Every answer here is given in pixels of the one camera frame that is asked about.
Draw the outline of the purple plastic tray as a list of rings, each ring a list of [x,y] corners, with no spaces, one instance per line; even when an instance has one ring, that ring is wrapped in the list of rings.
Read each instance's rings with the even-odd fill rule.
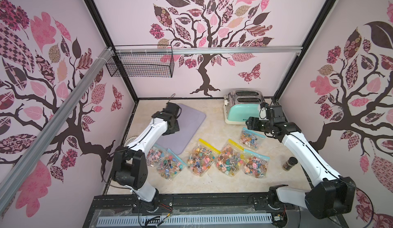
[[[185,150],[196,131],[206,119],[206,114],[199,110],[181,103],[179,106],[182,109],[178,118],[180,131],[172,135],[161,136],[156,142],[157,145],[170,149],[176,155],[180,155]]]

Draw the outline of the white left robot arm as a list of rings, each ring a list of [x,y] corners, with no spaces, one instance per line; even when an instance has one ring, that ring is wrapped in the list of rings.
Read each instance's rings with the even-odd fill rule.
[[[147,128],[135,140],[114,154],[111,179],[130,189],[140,201],[157,204],[159,191],[147,181],[146,156],[161,136],[180,130],[180,114],[181,107],[168,102],[165,108],[152,115]]]

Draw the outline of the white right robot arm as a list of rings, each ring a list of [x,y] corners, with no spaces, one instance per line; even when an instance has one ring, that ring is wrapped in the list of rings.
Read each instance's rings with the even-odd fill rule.
[[[317,219],[350,213],[356,186],[350,177],[342,177],[310,145],[301,129],[287,122],[280,105],[259,105],[258,117],[246,121],[247,128],[269,134],[286,146],[311,180],[311,191],[288,185],[270,187],[268,204],[279,208],[285,203],[308,209]]]

